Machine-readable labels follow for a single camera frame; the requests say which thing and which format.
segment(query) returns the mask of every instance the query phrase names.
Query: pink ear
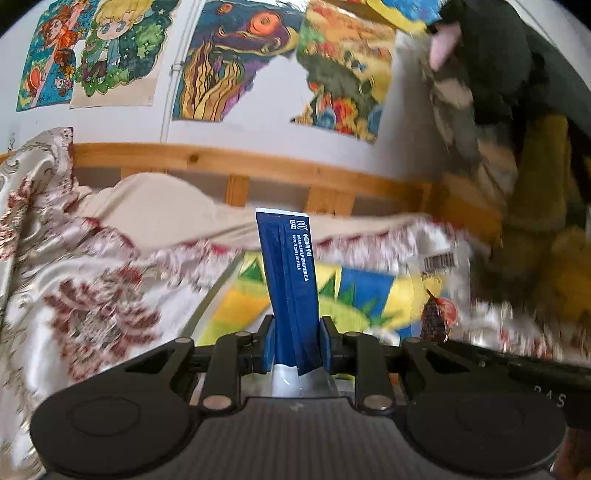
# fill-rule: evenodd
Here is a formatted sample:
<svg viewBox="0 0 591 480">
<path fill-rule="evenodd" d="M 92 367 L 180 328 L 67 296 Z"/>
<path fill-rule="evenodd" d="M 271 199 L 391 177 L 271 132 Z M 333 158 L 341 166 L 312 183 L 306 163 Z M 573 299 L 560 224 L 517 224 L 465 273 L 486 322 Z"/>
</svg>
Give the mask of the pink ear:
<svg viewBox="0 0 591 480">
<path fill-rule="evenodd" d="M 443 67 L 461 37 L 462 29 L 458 22 L 440 25 L 437 28 L 437 33 L 431 39 L 431 51 L 429 52 L 429 66 L 434 72 Z"/>
</svg>

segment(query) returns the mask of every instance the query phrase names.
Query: cartoon girl drawing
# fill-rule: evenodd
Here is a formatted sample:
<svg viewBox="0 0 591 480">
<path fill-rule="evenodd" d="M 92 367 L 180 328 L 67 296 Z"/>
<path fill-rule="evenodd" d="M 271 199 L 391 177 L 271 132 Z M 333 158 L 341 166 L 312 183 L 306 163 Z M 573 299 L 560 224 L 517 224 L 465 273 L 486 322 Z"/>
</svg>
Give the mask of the cartoon girl drawing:
<svg viewBox="0 0 591 480">
<path fill-rule="evenodd" d="M 74 5 L 63 5 L 56 15 L 53 15 L 39 29 L 43 38 L 43 49 L 53 48 L 53 52 L 41 71 L 40 81 L 37 88 L 30 90 L 34 93 L 31 101 L 31 108 L 37 104 L 41 91 L 45 85 L 45 80 L 51 66 L 54 63 L 64 67 L 72 63 L 74 51 L 72 47 L 78 41 L 82 32 L 75 32 L 73 29 L 78 22 L 80 14 L 87 7 L 88 1 L 82 0 Z"/>
<path fill-rule="evenodd" d="M 153 0 L 106 0 L 100 6 L 95 17 L 99 41 L 85 47 L 84 82 L 89 83 L 96 77 L 98 83 L 103 83 L 107 72 L 119 65 L 119 38 L 135 24 L 153 14 L 150 8 L 152 2 Z"/>
</svg>

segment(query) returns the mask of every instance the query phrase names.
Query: red label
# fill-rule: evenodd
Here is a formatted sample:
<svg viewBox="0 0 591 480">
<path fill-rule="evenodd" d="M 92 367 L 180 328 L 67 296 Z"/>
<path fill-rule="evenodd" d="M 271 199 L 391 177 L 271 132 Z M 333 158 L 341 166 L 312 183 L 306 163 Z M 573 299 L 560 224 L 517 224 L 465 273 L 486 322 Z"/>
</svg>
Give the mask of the red label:
<svg viewBox="0 0 591 480">
<path fill-rule="evenodd" d="M 445 320 L 446 325 L 449 326 L 456 323 L 457 308 L 450 299 L 439 297 L 437 299 L 437 306 L 439 307 L 439 312 L 441 313 L 443 320 Z"/>
</svg>

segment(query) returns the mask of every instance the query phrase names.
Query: metal screw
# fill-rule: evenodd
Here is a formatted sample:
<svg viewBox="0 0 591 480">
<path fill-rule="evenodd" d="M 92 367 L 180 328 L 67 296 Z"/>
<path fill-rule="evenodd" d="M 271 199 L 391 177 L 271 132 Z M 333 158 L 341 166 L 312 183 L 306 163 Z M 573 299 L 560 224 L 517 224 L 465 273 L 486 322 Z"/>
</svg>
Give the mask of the metal screw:
<svg viewBox="0 0 591 480">
<path fill-rule="evenodd" d="M 225 395 L 209 395 L 203 399 L 202 405 L 209 410 L 225 410 L 232 406 L 232 400 Z"/>
<path fill-rule="evenodd" d="M 363 404 L 370 410 L 386 410 L 392 403 L 392 399 L 384 395 L 368 395 L 363 399 Z"/>
</svg>

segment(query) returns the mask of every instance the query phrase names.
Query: black round pad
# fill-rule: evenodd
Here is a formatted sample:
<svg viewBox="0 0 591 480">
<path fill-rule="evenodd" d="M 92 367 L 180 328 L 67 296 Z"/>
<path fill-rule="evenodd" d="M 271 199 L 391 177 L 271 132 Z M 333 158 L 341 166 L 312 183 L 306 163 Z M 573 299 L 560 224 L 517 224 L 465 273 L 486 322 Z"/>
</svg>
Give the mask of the black round pad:
<svg viewBox="0 0 591 480">
<path fill-rule="evenodd" d="M 121 478 L 173 453 L 190 426 L 172 392 L 60 395 L 33 415 L 31 439 L 45 465 L 83 478 Z"/>
<path fill-rule="evenodd" d="M 407 427 L 432 460 L 479 476 L 539 468 L 566 434 L 560 409 L 537 393 L 423 394 L 408 407 Z"/>
</svg>

